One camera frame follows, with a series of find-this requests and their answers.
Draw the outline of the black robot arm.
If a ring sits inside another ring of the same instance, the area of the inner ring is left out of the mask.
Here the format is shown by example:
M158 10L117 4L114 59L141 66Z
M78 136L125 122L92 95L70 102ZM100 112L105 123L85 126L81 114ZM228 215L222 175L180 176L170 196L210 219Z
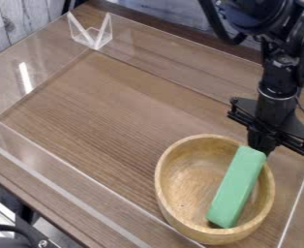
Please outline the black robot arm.
M228 116L246 127L248 145L269 154L285 146L304 155L304 124L296 116L304 89L302 0L197 0L220 40L261 45L258 98L234 97Z

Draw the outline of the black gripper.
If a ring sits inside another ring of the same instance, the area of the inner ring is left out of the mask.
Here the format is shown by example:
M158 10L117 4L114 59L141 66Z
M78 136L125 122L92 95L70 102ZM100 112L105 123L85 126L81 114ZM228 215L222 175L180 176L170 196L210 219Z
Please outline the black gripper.
M260 94L257 100L233 97L228 117L248 131L248 145L270 155L278 146L304 155L304 123L296 115L296 97L269 98Z

